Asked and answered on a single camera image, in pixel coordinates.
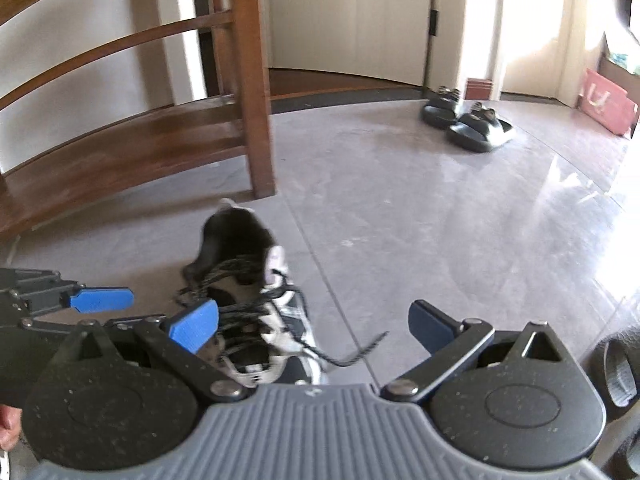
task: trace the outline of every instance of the human hand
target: human hand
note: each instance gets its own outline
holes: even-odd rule
[[[20,438],[22,410],[0,404],[0,448],[11,451]]]

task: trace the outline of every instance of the pink bag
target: pink bag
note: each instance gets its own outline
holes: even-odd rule
[[[580,110],[611,133],[625,135],[636,118],[638,105],[626,97],[624,88],[587,69]]]

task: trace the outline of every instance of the black hinge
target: black hinge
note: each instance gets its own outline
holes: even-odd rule
[[[437,36],[438,31],[438,11],[435,9],[431,9],[431,14],[429,16],[429,35]]]

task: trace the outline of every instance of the floor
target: floor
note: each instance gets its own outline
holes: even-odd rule
[[[286,248],[322,348],[345,357],[390,332],[364,362],[331,370],[334,383],[384,384],[426,357],[406,325],[417,298],[500,329],[546,319],[577,357],[640,322],[636,142],[570,108],[499,102],[516,137],[471,154],[421,123],[420,104],[273,116],[276,196],[252,201],[244,160],[227,160],[50,222],[0,257],[130,286],[132,314],[175,312],[178,271],[217,201],[231,197]]]

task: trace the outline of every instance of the wooden leg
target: wooden leg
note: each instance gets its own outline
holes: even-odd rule
[[[254,196],[275,193],[269,83],[260,34],[260,0],[231,0],[238,68],[238,101],[242,108],[244,142]]]
[[[209,12],[229,9],[229,0],[209,0]],[[236,94],[235,60],[232,31],[228,27],[213,27],[213,55],[216,59],[216,76],[220,95]]]

